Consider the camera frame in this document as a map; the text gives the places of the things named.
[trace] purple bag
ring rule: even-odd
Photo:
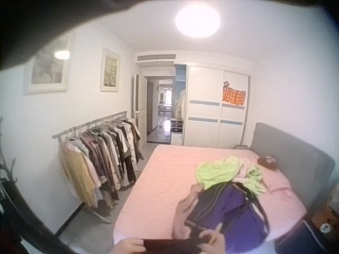
[[[220,222],[227,254],[255,249],[269,233],[269,223],[257,197],[240,183],[224,182],[203,191],[185,224],[192,228],[190,236],[197,237],[202,230],[215,229]]]

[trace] white wardrobe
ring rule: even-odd
[[[247,102],[247,75],[189,66],[184,145],[230,149],[240,144]]]

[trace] framed picture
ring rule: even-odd
[[[119,91],[120,56],[104,48],[101,59],[100,91]]]
[[[65,92],[73,35],[66,33],[41,48],[26,64],[25,94]]]

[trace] gray upholstered headboard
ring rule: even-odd
[[[250,147],[259,156],[276,158],[279,169],[309,209],[334,168],[334,160],[310,144],[265,123],[257,123]]]

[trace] clothing rack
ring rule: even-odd
[[[86,129],[90,129],[93,126],[97,126],[97,125],[101,125],[105,122],[110,122],[113,120],[124,120],[127,119],[127,111],[122,111],[119,113],[115,113],[113,115],[108,115],[99,119],[95,119],[80,125],[77,125],[75,127],[69,128],[65,131],[61,131],[58,134],[55,134],[52,136],[53,139],[58,139],[59,144],[62,144],[63,140],[62,140],[62,136],[67,135],[69,133],[73,133],[76,134],[76,131],[82,128],[86,128]],[[111,224],[111,222],[109,220],[107,220],[106,218],[102,217],[101,215],[99,215],[96,211],[87,208],[91,213],[93,213],[96,217],[98,217],[100,220],[102,220],[103,222],[105,222],[106,224]]]

